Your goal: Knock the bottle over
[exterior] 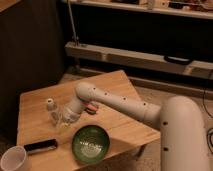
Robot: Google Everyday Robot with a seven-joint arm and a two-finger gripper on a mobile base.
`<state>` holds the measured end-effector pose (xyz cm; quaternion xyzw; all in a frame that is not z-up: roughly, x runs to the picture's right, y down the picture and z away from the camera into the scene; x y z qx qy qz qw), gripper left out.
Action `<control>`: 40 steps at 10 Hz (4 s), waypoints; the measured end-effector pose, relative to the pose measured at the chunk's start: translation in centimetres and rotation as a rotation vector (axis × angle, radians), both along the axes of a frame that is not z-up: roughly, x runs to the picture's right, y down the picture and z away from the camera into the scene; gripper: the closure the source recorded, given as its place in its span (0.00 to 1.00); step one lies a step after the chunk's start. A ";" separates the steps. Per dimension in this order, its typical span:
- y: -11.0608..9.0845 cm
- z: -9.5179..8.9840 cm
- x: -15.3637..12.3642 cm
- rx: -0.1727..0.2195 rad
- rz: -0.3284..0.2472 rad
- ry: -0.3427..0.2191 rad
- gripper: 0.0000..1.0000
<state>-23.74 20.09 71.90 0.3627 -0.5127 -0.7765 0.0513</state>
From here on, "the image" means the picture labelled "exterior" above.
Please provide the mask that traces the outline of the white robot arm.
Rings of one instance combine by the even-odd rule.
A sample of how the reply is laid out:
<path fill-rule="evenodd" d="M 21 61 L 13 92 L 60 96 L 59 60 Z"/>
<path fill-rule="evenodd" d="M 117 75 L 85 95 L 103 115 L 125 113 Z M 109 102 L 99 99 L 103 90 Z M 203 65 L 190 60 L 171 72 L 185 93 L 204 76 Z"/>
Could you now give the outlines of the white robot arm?
<path fill-rule="evenodd" d="M 161 171 L 211 171 L 203 115 L 191 98 L 173 96 L 158 106 L 89 82 L 78 83 L 74 91 L 62 108 L 65 123 L 78 121 L 87 105 L 99 102 L 161 132 Z"/>

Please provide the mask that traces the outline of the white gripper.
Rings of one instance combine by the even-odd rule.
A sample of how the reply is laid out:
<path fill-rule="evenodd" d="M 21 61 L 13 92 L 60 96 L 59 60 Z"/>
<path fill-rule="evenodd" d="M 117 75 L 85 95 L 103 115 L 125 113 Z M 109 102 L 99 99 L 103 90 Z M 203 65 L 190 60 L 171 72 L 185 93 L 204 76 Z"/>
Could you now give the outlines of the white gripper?
<path fill-rule="evenodd" d="M 85 108 L 86 106 L 82 100 L 78 97 L 73 97 L 70 102 L 60 108 L 57 127 L 62 129 L 77 122 Z"/>

